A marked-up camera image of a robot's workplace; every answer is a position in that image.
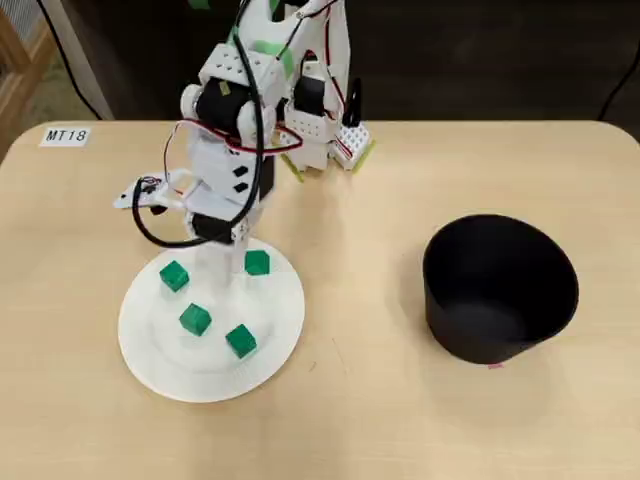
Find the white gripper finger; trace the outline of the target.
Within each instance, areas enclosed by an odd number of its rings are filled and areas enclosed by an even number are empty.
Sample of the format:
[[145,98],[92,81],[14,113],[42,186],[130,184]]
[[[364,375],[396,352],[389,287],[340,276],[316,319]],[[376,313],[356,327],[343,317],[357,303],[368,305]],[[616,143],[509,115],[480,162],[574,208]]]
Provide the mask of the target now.
[[249,239],[250,232],[243,242],[232,246],[204,239],[205,243],[198,248],[197,258],[206,269],[210,285],[217,296],[238,300],[244,294],[244,262]]

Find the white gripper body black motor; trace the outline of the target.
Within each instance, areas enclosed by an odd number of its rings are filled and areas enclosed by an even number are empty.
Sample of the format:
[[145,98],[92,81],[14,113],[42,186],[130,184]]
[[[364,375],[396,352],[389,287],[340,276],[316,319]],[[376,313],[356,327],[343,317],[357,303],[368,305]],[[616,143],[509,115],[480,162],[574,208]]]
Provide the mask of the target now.
[[260,202],[256,199],[247,215],[234,224],[232,220],[241,211],[244,201],[236,203],[209,187],[195,187],[187,195],[185,205],[193,233],[225,246],[243,242],[261,214]]

